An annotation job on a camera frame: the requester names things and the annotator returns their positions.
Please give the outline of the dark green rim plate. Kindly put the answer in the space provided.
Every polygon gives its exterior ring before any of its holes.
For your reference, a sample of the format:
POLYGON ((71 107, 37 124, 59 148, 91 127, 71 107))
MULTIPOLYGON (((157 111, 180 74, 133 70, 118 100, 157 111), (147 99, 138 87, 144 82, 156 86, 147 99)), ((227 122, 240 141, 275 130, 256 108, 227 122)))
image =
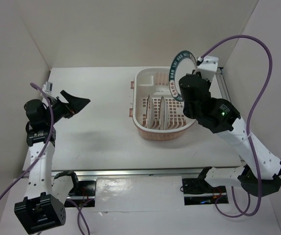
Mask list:
POLYGON ((187 74, 191 74, 196 67, 195 56, 188 50, 179 52, 173 59, 169 70, 169 90, 176 101, 183 102, 179 80, 187 74))

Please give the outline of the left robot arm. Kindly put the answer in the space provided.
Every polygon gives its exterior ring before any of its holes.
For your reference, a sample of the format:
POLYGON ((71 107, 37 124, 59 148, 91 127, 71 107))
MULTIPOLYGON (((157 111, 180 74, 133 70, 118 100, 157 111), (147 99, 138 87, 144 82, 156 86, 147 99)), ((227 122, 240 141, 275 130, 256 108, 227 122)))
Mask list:
POLYGON ((33 99, 24 105, 28 118, 26 142, 32 168, 24 199, 15 204, 14 213, 29 235, 64 225, 66 198, 80 190, 74 171, 51 174, 56 139, 56 131, 51 125, 79 113, 90 100, 65 91, 61 91, 61 95, 66 102, 50 96, 48 104, 33 99))

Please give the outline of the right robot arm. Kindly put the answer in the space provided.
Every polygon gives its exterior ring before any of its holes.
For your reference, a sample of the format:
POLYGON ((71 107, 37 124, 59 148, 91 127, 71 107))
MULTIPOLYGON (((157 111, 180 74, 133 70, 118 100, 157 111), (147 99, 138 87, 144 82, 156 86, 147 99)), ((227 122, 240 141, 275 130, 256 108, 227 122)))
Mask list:
POLYGON ((227 142, 245 161, 244 166, 205 167, 197 186, 203 192, 213 187, 241 187, 253 196, 267 196, 281 187, 281 159, 272 154, 252 133, 238 110, 226 99, 214 98, 210 82, 199 73, 187 74, 179 80, 184 100, 183 113, 199 125, 227 142))

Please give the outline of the red characters plate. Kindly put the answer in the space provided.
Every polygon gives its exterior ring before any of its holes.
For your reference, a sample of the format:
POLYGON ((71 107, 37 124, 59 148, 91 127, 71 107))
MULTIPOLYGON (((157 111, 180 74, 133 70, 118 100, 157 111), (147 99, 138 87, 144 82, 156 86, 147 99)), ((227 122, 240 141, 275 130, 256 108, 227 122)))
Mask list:
POLYGON ((168 119, 169 119, 169 109, 168 109, 167 100, 165 99, 164 96, 162 96, 159 105, 160 130, 167 130, 168 119))

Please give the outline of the orange sunburst plate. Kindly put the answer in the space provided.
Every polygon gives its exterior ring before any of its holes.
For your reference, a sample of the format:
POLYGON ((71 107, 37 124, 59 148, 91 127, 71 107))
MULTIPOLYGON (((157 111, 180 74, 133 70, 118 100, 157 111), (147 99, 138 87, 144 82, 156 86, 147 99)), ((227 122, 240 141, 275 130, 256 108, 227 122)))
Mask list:
POLYGON ((145 125, 146 128, 148 128, 148 129, 152 128, 153 118, 154 118, 153 101, 152 101, 151 96, 148 95, 147 105, 146 105, 146 125, 145 125))

